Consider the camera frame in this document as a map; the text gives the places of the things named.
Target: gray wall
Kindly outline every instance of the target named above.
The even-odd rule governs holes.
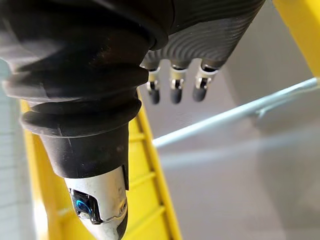
[[[0,81],[9,74],[0,60]],[[34,240],[35,229],[20,108],[0,89],[0,239]]]
[[[169,100],[169,63],[153,106],[141,87],[155,137],[312,77],[267,1],[211,84],[192,100],[197,63],[182,102]],[[185,240],[315,240],[320,236],[319,92],[254,116],[207,128],[158,149]]]

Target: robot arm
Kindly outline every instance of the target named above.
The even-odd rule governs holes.
[[[97,239],[118,240],[126,230],[128,122],[141,106],[137,86],[149,72],[148,90],[159,102],[159,62],[169,59],[177,104],[188,65],[200,58],[193,97],[202,101],[263,3],[0,2],[0,58],[12,71],[3,88],[28,101],[22,126],[41,137],[76,214]]]

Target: blue light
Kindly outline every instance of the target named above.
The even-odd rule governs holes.
[[[181,128],[177,131],[173,131],[164,136],[158,137],[154,139],[152,143],[157,148],[162,147],[164,145],[189,137],[190,135],[208,126],[240,119],[242,117],[247,116],[248,114],[252,114],[258,110],[261,110],[262,108],[270,106],[271,104],[283,101],[293,95],[298,95],[299,93],[302,93],[305,90],[313,90],[315,87],[317,87],[317,79],[314,77],[309,80],[290,86],[288,88],[277,91],[271,95],[264,96],[257,100],[235,107],[231,110],[219,113],[203,121],[197,122],[190,126]]]
[[[89,212],[89,214],[91,213],[91,209],[83,201],[77,200],[75,202],[75,204],[79,209],[83,210],[83,207],[85,207],[87,209],[87,211]]]

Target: textured gray surface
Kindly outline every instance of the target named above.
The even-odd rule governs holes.
[[[141,87],[155,137],[312,77],[268,1],[202,103],[192,100],[196,62],[179,105],[168,63],[161,101]],[[316,240],[320,236],[319,93],[159,149],[185,240]]]

